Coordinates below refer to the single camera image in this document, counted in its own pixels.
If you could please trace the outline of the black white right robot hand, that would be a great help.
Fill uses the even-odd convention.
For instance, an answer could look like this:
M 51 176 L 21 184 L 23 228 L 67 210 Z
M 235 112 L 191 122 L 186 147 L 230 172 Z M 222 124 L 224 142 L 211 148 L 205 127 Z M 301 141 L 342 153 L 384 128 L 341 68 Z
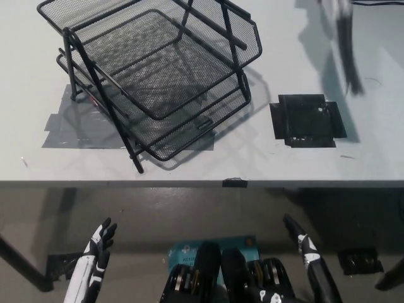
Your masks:
M 343 302 L 332 274 L 309 234 L 289 214 L 284 214 L 283 222 L 302 256 L 315 302 Z

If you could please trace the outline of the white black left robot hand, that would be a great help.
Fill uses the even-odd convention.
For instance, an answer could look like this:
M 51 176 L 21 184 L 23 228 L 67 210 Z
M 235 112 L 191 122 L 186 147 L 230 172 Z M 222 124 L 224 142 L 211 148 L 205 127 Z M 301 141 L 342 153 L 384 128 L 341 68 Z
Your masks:
M 95 303 L 110 259 L 116 223 L 107 218 L 88 241 L 71 276 L 64 303 Z

